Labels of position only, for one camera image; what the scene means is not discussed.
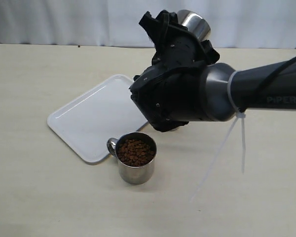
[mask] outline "table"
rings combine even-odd
[[[217,49],[237,70],[296,50]],[[153,49],[0,44],[0,237],[296,236],[296,112],[248,111],[189,202],[232,121],[143,132],[158,145],[145,184],[114,159],[87,165],[47,126],[50,113],[114,74],[145,69]]]

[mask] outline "robotic arm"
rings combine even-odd
[[[244,71],[217,63],[208,23],[194,12],[147,12],[139,24],[155,45],[134,76],[131,99],[155,130],[190,121],[228,121],[240,110],[296,110],[296,58]]]

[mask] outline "metal mug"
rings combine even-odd
[[[139,167],[133,167],[124,164],[117,156],[117,149],[120,147],[120,144],[123,144],[127,139],[137,139],[148,144],[154,151],[154,157],[152,160],[149,163]],[[142,132],[132,132],[121,136],[119,139],[110,138],[107,141],[107,148],[109,153],[117,158],[118,172],[125,182],[129,184],[143,184],[152,177],[154,172],[154,160],[157,152],[157,146],[155,141],[147,134]]]

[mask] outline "mug handle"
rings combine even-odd
[[[116,147],[117,141],[118,141],[118,140],[117,140],[116,138],[113,138],[113,137],[111,137],[111,138],[107,141],[107,148],[108,148],[108,151],[109,151],[109,153],[110,153],[112,156],[115,156],[115,157],[116,157],[115,147]]]

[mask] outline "white plastic tray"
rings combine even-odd
[[[106,142],[147,124],[133,101],[124,75],[114,75],[47,119],[48,126],[87,163],[102,161]]]

